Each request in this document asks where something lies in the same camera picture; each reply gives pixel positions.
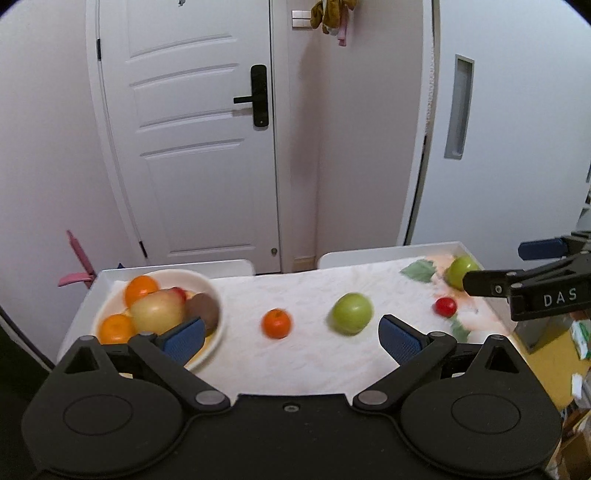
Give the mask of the large orange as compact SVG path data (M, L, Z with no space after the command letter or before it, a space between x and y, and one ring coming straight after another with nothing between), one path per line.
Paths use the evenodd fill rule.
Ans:
M97 337L103 345L126 344L135 334L132 319L124 314L115 314L101 322Z
M141 300L160 289L159 283L150 276L141 275L133 278L123 292L124 304L130 308L136 301Z

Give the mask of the floral tablecloth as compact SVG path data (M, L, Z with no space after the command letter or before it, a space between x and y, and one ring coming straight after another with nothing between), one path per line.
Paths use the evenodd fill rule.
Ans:
M106 270L63 343L94 335L105 318L123 313L127 284L144 275L165 289L217 299L221 319L187 367L228 397L353 396L396 368L379 341L387 314L469 343L510 333L490 302L446 283L451 263L449 254L410 254L293 274L257 275L245 260Z

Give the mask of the white wall switch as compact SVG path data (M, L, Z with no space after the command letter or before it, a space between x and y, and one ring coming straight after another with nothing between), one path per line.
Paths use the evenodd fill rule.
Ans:
M311 29L311 11L293 10L291 11L291 28L293 29Z

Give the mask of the white tray right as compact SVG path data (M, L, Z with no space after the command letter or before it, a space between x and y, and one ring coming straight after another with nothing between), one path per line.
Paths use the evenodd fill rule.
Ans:
M318 270L324 270L329 268L394 261L418 256L437 255L470 255L476 263L482 267L482 264L476 259L476 256L473 255L464 244L455 241L331 252L322 255L317 262L317 268Z

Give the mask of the white door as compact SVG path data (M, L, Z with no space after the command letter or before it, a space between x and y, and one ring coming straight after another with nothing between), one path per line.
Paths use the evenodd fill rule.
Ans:
M99 77L117 180L149 264L245 259L280 270L270 3L97 1ZM256 128L250 67L270 125Z

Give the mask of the large green apple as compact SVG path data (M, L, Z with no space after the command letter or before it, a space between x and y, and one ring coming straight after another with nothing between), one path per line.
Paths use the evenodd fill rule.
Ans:
M373 315L374 307L367 296L347 293L332 306L329 324L339 333L356 335L369 325Z

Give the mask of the small green apple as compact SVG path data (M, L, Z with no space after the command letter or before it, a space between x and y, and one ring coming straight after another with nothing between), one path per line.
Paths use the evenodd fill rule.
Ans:
M479 271L480 266L469 255L460 256L454 259L452 264L446 269L444 279L446 283L456 290L463 291L463 280L467 273Z

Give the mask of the yellow apple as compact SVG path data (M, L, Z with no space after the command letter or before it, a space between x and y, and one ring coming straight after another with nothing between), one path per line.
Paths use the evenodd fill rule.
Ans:
M184 304L170 289L165 289L136 301L129 313L137 332L161 335L184 321Z

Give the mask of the small tangerine with stem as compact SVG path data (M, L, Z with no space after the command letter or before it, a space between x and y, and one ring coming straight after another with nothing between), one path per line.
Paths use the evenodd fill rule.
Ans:
M290 314L283 309L273 309L263 315L263 333L269 338L283 339L290 334L292 327L293 321Z

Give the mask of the brown kiwi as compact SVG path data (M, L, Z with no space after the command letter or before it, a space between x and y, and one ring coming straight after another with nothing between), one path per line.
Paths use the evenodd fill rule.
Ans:
M206 337L211 336L216 330L221 317L221 308L211 295L206 293L193 295L185 302L184 310L186 321L199 319L204 322Z

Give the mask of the red cherry tomato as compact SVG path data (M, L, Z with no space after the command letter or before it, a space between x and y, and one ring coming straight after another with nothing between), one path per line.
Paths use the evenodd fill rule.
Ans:
M175 293L179 297L179 299L182 303L186 302L187 297L186 297L186 292L184 289L182 289L180 287L172 287L172 288L170 288L170 291Z
M452 318L456 315L458 304L452 297L441 297L434 304L434 311L445 318Z

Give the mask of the hanging cloth items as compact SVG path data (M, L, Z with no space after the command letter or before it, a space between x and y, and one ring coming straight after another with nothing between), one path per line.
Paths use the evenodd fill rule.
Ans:
M321 0L311 8L312 29L321 28L325 35L335 36L339 46L348 44L349 13L356 9L356 0Z

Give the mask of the white duck pattern bowl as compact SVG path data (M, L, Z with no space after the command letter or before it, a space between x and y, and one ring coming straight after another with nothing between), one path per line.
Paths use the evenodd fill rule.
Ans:
M193 354L184 361L188 370L197 368L221 341L221 298L197 272L167 268L134 274L115 287L95 315L93 333L102 344L124 343L133 334L161 335L194 319L204 322L205 333L190 341Z

